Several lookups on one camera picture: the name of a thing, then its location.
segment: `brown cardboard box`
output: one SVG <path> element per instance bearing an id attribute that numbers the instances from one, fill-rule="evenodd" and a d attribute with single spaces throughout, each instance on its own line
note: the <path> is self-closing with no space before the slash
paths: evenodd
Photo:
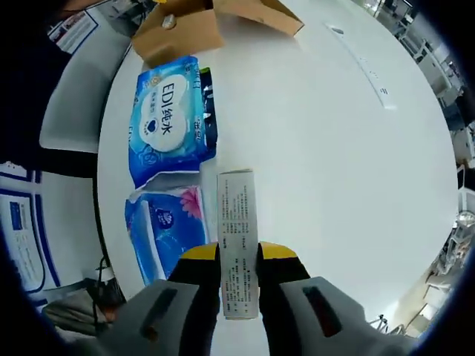
<path id="1" fill-rule="evenodd" d="M 202 50 L 219 48 L 224 40 L 216 13 L 230 13 L 295 35 L 304 24 L 278 0 L 168 0 L 156 6 L 132 39 L 135 51 L 149 67 L 156 67 Z M 176 25 L 162 27 L 173 14 Z"/>
<path id="2" fill-rule="evenodd" d="M 304 23 L 278 0 L 214 0 L 219 13 L 230 13 L 266 24 L 294 36 Z"/>

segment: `blue tissue package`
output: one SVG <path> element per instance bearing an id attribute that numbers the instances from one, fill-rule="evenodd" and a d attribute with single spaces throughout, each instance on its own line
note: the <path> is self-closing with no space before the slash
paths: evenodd
<path id="1" fill-rule="evenodd" d="M 139 75 L 128 132 L 128 164 L 136 188 L 159 173 L 198 172 L 201 162 L 215 156 L 209 69 L 204 74 L 206 92 L 201 76 L 192 56 Z M 206 112 L 207 101 L 212 102 L 212 115 Z"/>
<path id="2" fill-rule="evenodd" d="M 142 192 L 125 202 L 125 221 L 146 286 L 168 279 L 184 252 L 209 242 L 196 185 Z"/>

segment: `desk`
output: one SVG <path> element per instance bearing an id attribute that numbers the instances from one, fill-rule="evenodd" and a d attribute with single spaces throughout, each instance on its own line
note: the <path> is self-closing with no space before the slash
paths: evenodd
<path id="1" fill-rule="evenodd" d="M 226 46 L 198 53 L 213 75 L 219 141 L 202 164 L 216 239 L 218 171 L 252 168 L 259 238 L 293 249 L 374 319 L 415 283 L 457 213 L 456 166 L 439 103 L 416 63 L 351 1 L 284 1 L 305 27 L 290 38 L 219 16 Z M 360 66 L 324 24 L 345 31 L 386 85 L 385 110 Z M 98 199 L 126 298 L 143 288 L 124 221 L 134 190 L 128 123 L 143 61 L 131 50 L 114 80 L 99 142 Z"/>

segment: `blue wet wipes package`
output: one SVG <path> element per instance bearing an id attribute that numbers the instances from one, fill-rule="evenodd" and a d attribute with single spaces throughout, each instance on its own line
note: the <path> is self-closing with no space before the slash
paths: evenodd
<path id="1" fill-rule="evenodd" d="M 210 73 L 206 78 L 210 87 Z M 198 61 L 192 56 L 139 75 L 128 135 L 136 188 L 159 173 L 198 172 L 200 163 L 216 154 L 216 120 L 213 112 L 214 124 L 207 129 L 205 102 Z"/>

